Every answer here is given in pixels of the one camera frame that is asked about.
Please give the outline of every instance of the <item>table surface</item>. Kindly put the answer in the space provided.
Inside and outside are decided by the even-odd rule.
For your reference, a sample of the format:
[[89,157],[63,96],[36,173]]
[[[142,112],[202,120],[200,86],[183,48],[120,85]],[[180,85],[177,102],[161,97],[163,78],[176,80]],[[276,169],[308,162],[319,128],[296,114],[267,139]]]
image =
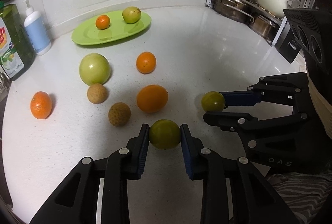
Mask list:
[[[3,122],[3,162],[13,210],[23,221],[32,219],[80,159],[108,157],[137,136],[142,123],[151,126],[159,119],[187,123],[205,147],[230,159],[243,156],[236,133],[204,123],[202,95],[245,90],[261,76],[299,71],[296,61],[289,64],[249,27],[212,9],[172,7],[146,12],[152,17],[150,28],[114,45],[80,47],[71,41],[71,33],[61,36],[12,83]],[[144,51],[157,58],[155,71],[148,75],[135,67]],[[105,84],[109,98],[98,105],[87,100],[88,86],[78,74],[81,59],[89,53],[104,55],[112,67]],[[136,94],[149,84],[162,85],[169,93],[167,105],[154,114],[143,113],[135,104]],[[46,120],[35,119],[29,109],[37,91],[49,93],[54,100]],[[119,101],[132,111],[122,128],[113,127],[107,118],[111,105]],[[259,103],[227,111],[267,119],[289,115],[292,109]],[[142,179],[128,181],[131,223],[198,223],[201,191],[202,182],[188,179],[180,146],[166,151],[150,146]]]

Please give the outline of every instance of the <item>green plate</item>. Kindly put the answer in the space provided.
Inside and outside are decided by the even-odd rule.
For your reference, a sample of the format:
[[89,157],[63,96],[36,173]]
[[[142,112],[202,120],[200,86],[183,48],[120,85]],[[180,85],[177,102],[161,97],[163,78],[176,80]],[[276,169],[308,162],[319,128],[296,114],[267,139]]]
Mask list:
[[97,45],[119,39],[124,39],[137,34],[147,28],[151,23],[151,17],[142,12],[141,18],[134,24],[127,24],[122,17],[122,10],[105,13],[111,20],[107,29],[99,30],[96,27],[96,19],[93,17],[81,23],[71,35],[72,41],[79,45]]

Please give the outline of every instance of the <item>striped fabric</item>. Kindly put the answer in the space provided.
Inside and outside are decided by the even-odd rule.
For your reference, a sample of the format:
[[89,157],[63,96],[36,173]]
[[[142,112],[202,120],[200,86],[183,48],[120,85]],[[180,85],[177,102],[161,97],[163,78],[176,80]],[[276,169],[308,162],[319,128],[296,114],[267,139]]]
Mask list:
[[332,171],[308,175],[273,174],[267,178],[301,224],[308,224],[332,190]]

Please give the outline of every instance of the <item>blue label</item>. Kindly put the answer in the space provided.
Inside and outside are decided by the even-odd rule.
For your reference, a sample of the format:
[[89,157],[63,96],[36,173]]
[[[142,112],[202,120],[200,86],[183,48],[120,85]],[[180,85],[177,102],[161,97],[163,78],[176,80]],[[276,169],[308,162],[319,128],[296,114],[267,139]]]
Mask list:
[[34,46],[37,53],[49,45],[49,36],[46,33],[42,17],[29,24],[25,30],[27,31],[31,44]]

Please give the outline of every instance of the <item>green apple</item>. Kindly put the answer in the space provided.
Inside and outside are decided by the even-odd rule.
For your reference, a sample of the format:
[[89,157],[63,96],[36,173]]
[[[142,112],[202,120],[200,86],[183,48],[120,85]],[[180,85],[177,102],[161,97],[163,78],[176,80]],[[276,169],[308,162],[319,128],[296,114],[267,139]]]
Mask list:
[[86,55],[79,67],[80,77],[87,85],[104,84],[111,75],[111,67],[107,59],[101,54]]
[[150,128],[149,141],[158,149],[174,148],[181,141],[180,128],[171,120],[158,120]]
[[206,112],[221,112],[225,108],[225,98],[221,93],[211,91],[202,97],[201,105]]
[[137,7],[127,7],[122,11],[122,17],[127,24],[136,23],[141,18],[141,10]]

